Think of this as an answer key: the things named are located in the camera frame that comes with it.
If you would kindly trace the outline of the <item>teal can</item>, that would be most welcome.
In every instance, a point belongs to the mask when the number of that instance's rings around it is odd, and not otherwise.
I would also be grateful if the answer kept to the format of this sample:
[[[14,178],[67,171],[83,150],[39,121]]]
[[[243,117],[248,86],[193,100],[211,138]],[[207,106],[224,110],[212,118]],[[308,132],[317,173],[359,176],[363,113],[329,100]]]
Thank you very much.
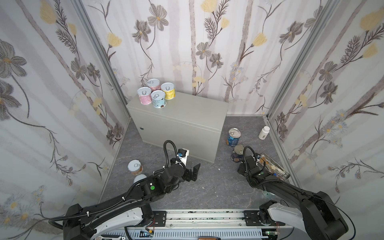
[[[166,94],[162,90],[156,90],[151,93],[152,104],[155,108],[164,108],[167,104]]]

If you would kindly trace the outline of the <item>yellow can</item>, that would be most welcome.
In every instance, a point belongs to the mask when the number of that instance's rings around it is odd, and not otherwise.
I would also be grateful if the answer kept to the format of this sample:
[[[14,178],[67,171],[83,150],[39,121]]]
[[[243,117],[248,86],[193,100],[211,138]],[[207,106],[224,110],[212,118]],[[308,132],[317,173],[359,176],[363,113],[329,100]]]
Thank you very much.
[[[165,93],[166,100],[172,100],[176,96],[175,85],[173,83],[163,83],[161,90]]]

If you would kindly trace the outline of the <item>pink can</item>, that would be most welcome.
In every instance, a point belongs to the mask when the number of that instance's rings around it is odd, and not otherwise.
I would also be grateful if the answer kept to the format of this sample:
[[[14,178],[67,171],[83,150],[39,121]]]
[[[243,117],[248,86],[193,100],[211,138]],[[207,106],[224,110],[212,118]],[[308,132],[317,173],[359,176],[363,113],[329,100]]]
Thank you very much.
[[[150,79],[147,81],[147,86],[153,91],[161,90],[161,83],[158,79]]]
[[[151,93],[152,89],[149,87],[142,87],[137,90],[142,105],[149,105],[152,103]]]

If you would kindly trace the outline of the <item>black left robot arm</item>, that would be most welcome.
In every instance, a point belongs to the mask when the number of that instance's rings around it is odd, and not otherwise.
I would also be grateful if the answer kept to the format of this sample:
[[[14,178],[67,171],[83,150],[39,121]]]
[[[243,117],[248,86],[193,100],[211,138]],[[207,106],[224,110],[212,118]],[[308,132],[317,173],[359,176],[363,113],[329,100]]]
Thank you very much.
[[[151,203],[175,191],[180,183],[196,181],[200,164],[187,169],[189,150],[175,149],[170,159],[166,140],[163,145],[166,164],[148,177],[133,183],[129,189],[108,201],[93,206],[75,204],[63,217],[55,217],[48,223],[63,231],[65,240],[94,240],[121,227],[144,227],[154,221]]]

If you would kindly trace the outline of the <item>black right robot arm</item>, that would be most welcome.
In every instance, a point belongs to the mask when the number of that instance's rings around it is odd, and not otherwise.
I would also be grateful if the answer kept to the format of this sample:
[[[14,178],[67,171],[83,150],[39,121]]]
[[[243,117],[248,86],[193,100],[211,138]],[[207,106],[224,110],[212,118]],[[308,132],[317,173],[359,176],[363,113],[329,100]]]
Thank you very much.
[[[259,207],[256,221],[262,225],[285,223],[305,233],[312,240],[337,240],[349,230],[343,218],[345,214],[324,192],[313,193],[279,179],[259,163],[259,157],[249,146],[251,155],[243,154],[238,173],[244,176],[254,189],[272,193],[287,203],[269,201]]]

